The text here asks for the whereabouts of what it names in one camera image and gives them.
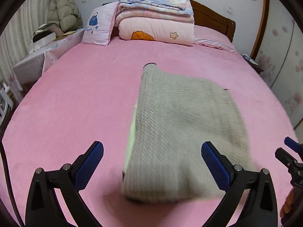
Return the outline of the person's right hand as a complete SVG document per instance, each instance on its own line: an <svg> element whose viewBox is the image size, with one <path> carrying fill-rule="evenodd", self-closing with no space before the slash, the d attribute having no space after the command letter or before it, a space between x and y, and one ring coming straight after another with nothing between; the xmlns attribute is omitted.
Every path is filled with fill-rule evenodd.
<svg viewBox="0 0 303 227"><path fill-rule="evenodd" d="M290 213L291 206L294 202L294 188L291 189L290 193L288 194L286 201L284 202L283 206L280 210L280 218L284 218L285 214Z"/></svg>

